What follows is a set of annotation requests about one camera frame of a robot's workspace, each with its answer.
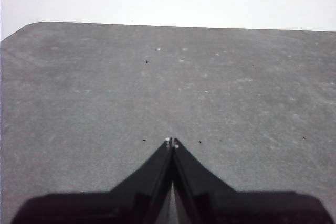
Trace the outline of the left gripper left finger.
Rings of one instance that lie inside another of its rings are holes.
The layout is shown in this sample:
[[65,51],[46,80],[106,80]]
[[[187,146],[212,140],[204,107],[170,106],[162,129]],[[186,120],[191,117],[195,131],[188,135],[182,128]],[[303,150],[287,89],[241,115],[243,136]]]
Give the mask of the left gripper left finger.
[[172,139],[110,191],[27,200],[13,223],[155,223],[171,188]]

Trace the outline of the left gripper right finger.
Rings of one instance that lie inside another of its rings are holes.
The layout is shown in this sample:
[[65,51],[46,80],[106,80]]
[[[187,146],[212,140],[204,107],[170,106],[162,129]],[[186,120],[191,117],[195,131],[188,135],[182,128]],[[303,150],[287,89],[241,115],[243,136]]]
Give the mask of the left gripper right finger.
[[331,223],[321,201],[294,191],[236,191],[176,138],[174,181],[192,223]]

